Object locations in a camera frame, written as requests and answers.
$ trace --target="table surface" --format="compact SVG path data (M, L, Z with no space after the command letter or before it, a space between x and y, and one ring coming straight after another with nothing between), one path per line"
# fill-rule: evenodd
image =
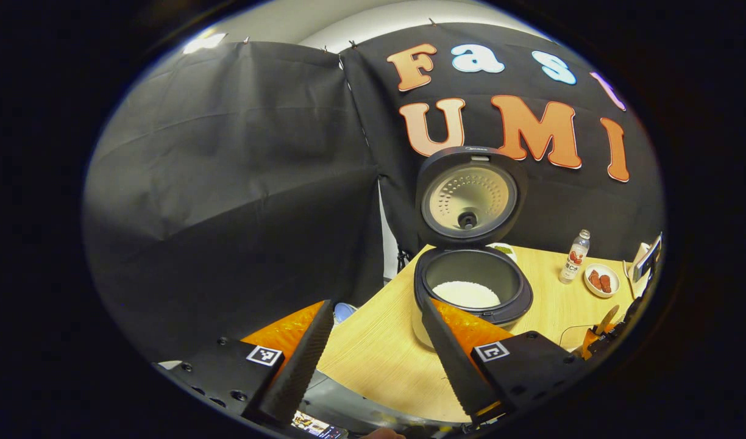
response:
M623 262L585 257L584 266L601 263L619 278L610 298L592 294L584 285L584 269L571 284L558 280L563 253L512 246L517 265L533 289L533 305L510 328L513 334L537 330L555 343L564 331L580 335L601 321L615 305L621 317L633 302ZM362 396L412 416L450 423L469 422L446 379L438 356L424 347L411 328L414 267L425 247L381 291L330 334L317 369Z

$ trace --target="rice cooker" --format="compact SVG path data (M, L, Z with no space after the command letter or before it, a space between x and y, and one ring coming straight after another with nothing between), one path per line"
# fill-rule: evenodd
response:
M526 314L533 303L529 281L509 256L487 247L500 241L519 216L527 195L524 168L495 148L445 148L422 164L416 195L419 236L435 247L419 257L414 269L411 316L419 341L432 348L421 322L422 306L430 298L499 327L510 327ZM456 281L492 290L499 305L471 308L433 291Z

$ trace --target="black fabric backdrop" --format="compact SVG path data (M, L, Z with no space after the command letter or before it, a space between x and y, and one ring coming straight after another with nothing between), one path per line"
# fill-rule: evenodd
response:
M98 291L155 361L326 298L361 305L382 281L376 177L337 54L250 42L169 56L89 164Z
M386 59L424 43L437 48L437 53L430 55L432 71L423 72L432 80L401 92L397 87L398 72ZM486 46L505 69L500 73L456 70L452 66L455 56L450 51L465 44ZM577 83L569 85L546 76L541 64L531 56L534 50L562 59ZM464 144L493 148L501 147L503 140L500 111L490 103L495 95L521 97L538 119L549 101L565 103L576 111L574 130L582 160L579 170L554 166L546 157L537 162L522 142L528 156L521 164L529 173L530 187L527 202L506 242L567 252L579 230L586 228L592 234L590 256L630 260L640 242L651 242L664 230L663 184L643 128L630 106L623 112L614 105L598 81L590 77L592 67L573 52L518 30L441 23L385 34L340 55L378 164L387 222L396 240L409 252L416 253L423 245L415 228L414 197L417 171L424 156L412 150L405 120L398 110L410 103L428 104L428 132L433 141L442 142L446 139L446 120L435 103L443 98L465 100ZM626 102L619 92L616 95ZM599 122L601 117L623 127L630 172L627 183L607 175L609 140Z

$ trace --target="screw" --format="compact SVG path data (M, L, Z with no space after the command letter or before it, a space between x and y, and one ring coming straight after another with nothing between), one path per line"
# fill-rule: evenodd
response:
M242 391L231 391L229 392L229 396L239 400L240 402L246 402L248 400L248 397Z

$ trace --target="open lid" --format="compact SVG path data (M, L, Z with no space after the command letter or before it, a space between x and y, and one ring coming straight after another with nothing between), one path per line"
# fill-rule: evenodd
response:
M495 148L445 148L417 177L417 227L439 248L500 241L516 222L527 195L527 172Z

